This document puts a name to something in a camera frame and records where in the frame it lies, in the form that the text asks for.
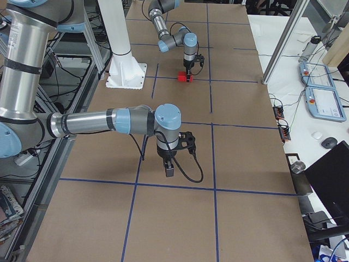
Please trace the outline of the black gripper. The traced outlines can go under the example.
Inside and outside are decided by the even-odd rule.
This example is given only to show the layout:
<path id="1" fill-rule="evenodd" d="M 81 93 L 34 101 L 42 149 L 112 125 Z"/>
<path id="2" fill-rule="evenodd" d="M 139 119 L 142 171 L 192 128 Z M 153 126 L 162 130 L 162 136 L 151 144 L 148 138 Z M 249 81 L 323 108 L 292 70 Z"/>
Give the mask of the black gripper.
<path id="1" fill-rule="evenodd" d="M 185 67 L 186 82 L 191 82 L 191 69 L 195 65 L 195 60 L 183 59 L 183 66 Z"/>
<path id="2" fill-rule="evenodd" d="M 178 148 L 173 148 L 172 150 L 165 150 L 157 146 L 157 153 L 163 159 L 163 164 L 165 168 L 165 176 L 173 177 L 175 168 L 173 166 L 172 157 L 176 155 Z"/>

